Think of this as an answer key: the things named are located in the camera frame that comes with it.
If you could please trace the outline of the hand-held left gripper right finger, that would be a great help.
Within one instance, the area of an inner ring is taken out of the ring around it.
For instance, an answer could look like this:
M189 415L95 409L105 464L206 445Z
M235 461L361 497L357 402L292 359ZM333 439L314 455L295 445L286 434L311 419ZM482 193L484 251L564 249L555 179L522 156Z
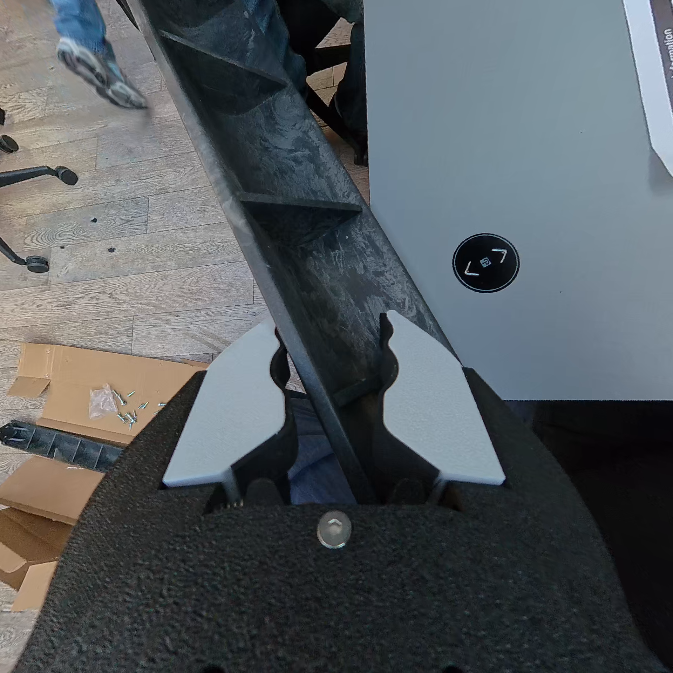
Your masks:
M458 358L398 313L380 315L382 349L372 438L388 492L407 479L425 497L448 483L500 487L505 473Z

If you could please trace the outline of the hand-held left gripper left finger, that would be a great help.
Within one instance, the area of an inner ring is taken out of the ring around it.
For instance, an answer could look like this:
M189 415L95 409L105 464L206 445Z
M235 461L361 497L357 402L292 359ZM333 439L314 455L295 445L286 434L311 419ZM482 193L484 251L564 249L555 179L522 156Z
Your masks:
M280 501L290 503L288 472L298 457L298 431L289 378L287 349L272 318L218 355L164 472L164 487L218 484L233 503L267 480Z

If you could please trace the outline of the black ribbed plastic chair part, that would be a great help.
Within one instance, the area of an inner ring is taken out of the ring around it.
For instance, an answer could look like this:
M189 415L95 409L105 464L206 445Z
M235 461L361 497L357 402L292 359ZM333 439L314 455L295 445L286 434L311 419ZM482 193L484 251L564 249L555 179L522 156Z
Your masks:
M99 473L108 472L123 452L107 443L16 420L1 427L1 444Z
M449 341L244 4L129 5L355 498L379 503L380 315Z

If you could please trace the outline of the round black desk control panel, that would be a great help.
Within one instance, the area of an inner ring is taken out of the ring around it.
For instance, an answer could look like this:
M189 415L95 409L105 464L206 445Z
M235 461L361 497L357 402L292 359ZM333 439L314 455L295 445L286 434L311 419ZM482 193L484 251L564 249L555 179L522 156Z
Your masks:
M520 258L516 247L493 233L478 233L455 249L451 266L458 281L477 293L496 293L516 279Z

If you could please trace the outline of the grey desk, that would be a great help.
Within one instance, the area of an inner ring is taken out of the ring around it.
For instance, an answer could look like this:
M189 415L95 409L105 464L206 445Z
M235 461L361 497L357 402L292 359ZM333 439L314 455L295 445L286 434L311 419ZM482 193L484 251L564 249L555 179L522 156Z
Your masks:
M672 175L623 1L366 1L372 211L506 400L672 399ZM520 270L454 275L493 233Z

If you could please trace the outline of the person's leg in jeans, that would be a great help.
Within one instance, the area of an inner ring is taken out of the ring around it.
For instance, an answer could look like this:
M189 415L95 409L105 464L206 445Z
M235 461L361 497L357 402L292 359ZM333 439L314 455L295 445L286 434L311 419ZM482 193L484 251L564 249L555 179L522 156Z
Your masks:
M293 392L298 456L288 471L292 505L352 505L357 500L307 395Z

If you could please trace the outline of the pile of small loose screws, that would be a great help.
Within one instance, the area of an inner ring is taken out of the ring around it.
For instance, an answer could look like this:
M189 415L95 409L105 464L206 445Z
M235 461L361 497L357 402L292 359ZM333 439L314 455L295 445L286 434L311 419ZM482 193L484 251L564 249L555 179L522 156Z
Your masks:
M129 389L112 387L109 392L115 416L130 430L144 427L168 405L168 399L141 388L139 384Z

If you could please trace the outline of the small clear plastic bag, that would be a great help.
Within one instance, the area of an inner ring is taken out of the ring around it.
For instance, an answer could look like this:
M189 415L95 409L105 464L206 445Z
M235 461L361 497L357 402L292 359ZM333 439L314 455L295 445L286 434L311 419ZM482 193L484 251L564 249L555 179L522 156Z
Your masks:
M118 414L117 398L109 383L98 389L89 391L88 417L99 420L106 416Z

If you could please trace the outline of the flat brown cardboard sheet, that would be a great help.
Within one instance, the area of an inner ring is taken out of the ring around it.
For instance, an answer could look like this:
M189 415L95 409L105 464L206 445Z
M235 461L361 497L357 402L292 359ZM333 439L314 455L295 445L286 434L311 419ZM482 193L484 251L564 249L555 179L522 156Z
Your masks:
M208 366L197 361L178 363L60 345L23 343L16 376L7 395L38 399L46 393L38 425L125 447L151 420L144 427L132 430L114 415L90 420L90 390L106 383L125 389L139 384L169 402L197 371Z

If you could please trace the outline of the folded brown cardboard box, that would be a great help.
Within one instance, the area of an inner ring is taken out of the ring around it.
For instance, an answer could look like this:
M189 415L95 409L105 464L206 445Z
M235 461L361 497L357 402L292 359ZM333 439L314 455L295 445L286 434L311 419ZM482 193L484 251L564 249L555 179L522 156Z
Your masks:
M4 611L41 609L73 528L103 478L32 457L1 485L1 583L15 590Z

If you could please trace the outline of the black office chair base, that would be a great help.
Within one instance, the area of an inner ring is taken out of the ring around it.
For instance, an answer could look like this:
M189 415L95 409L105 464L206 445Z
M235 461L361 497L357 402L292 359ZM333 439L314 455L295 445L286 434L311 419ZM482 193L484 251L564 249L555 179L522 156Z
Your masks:
M13 138L11 138L9 135L1 134L2 152L5 154L14 154L18 150L19 146ZM55 168L42 165L9 172L2 172L1 188L44 176L53 176L69 186L74 186L79 181L78 175L63 165L58 165ZM9 246L9 244L7 244L3 239L1 239L1 253L11 263L19 266L25 266L30 273L41 274L49 272L49 262L46 260L46 258L39 256L22 258L17 255L15 251Z

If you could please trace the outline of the black chair legs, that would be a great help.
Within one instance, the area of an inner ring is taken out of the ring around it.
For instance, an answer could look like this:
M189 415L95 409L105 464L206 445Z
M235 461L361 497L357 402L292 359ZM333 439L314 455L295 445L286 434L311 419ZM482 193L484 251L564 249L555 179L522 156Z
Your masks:
M368 166L365 39L354 23L348 44L320 47L339 21L326 7L312 17L304 54L310 110L354 153L356 165Z

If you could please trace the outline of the white printed booklet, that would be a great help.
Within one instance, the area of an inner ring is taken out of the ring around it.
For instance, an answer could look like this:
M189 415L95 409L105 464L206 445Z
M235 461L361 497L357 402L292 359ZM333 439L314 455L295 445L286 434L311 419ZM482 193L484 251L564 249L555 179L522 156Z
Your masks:
M623 7L650 145L672 174L672 2L624 1Z

